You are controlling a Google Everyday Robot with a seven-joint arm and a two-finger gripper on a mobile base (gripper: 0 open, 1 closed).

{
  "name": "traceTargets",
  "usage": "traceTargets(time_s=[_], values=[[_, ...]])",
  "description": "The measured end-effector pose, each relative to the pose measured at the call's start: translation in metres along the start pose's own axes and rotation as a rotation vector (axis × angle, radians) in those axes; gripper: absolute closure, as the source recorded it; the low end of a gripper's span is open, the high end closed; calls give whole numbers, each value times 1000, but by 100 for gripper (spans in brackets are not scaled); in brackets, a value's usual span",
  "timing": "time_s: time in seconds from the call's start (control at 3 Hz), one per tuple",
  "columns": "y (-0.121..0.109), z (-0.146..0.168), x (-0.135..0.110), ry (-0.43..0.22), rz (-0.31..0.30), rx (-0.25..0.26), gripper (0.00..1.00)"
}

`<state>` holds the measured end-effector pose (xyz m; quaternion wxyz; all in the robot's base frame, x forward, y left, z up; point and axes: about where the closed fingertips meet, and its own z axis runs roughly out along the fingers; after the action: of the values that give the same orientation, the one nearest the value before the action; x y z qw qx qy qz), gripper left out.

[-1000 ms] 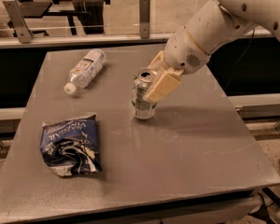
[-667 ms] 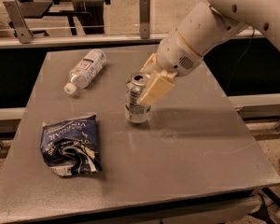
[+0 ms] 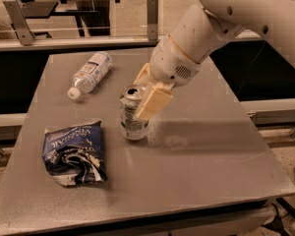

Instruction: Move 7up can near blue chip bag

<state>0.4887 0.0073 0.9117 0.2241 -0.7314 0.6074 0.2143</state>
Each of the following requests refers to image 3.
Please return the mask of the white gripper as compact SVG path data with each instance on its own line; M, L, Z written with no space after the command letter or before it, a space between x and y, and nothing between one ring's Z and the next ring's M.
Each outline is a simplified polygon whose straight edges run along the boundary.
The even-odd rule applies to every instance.
M145 63L136 79L135 85L147 86L154 82L154 77L165 83L181 87L199 72L201 66L185 56L170 36L162 39L153 49L149 63ZM172 84L149 86L139 104L135 117L148 121L161 111L172 99Z

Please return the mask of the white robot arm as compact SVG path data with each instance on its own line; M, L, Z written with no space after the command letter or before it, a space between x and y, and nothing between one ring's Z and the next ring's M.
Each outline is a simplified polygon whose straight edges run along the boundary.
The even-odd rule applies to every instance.
M135 112L142 121L161 111L172 89L188 84L213 51L252 30L295 68L295 0L199 0L153 49L135 83L145 88Z

